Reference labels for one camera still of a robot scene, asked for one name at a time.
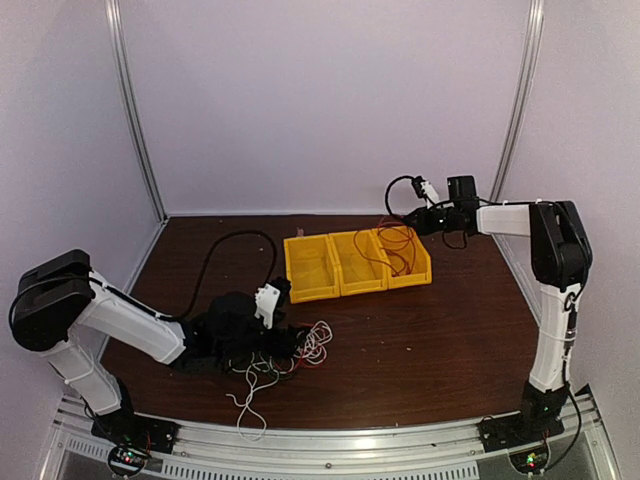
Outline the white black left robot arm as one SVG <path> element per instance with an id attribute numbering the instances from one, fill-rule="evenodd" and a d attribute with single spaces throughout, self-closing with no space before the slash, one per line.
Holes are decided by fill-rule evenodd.
<path id="1" fill-rule="evenodd" d="M 278 277 L 254 295 L 229 292 L 191 320 L 169 316 L 108 283 L 79 249 L 24 273 L 8 312 L 14 340 L 38 352 L 84 400 L 97 429 L 123 444 L 148 431 L 124 383 L 107 372 L 76 336 L 87 327 L 183 372 L 229 368 L 263 355 L 290 360 L 304 331 L 280 327 L 290 290 Z"/>

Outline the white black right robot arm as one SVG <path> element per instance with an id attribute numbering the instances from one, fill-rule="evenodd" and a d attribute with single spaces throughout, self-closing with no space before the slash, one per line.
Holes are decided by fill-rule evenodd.
<path id="1" fill-rule="evenodd" d="M 525 382 L 518 414 L 487 421 L 488 431 L 504 431 L 530 442 L 555 431 L 570 396 L 571 354 L 577 333 L 580 298 L 593 262 L 592 249 L 571 201 L 492 202 L 476 192 L 471 175 L 447 180 L 449 197 L 439 198 L 421 176 L 410 177 L 422 207 L 402 216 L 421 236 L 460 232 L 525 237 L 530 263 L 541 291 L 541 317 L 534 363 Z"/>

